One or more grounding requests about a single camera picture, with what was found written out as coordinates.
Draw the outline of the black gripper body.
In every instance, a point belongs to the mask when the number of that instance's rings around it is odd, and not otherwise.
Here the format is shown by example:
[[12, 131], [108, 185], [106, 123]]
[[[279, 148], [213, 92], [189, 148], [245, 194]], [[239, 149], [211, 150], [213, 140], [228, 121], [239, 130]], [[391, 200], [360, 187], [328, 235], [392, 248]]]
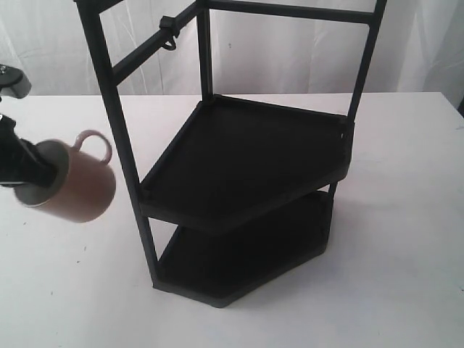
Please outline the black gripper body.
[[15, 187], [26, 184], [21, 163], [24, 148], [15, 134], [16, 122], [1, 114], [1, 186]]

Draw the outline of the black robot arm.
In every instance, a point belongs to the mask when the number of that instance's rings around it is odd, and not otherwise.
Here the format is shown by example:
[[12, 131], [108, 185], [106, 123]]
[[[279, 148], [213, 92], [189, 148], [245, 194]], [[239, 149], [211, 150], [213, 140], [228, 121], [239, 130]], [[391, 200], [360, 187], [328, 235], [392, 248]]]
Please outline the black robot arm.
[[[2, 97], [23, 99], [31, 88], [22, 70], [1, 65]], [[15, 126], [15, 120], [1, 114], [1, 185], [8, 188], [26, 184], [50, 187], [57, 176], [56, 167], [42, 157], [36, 145], [19, 138]]]

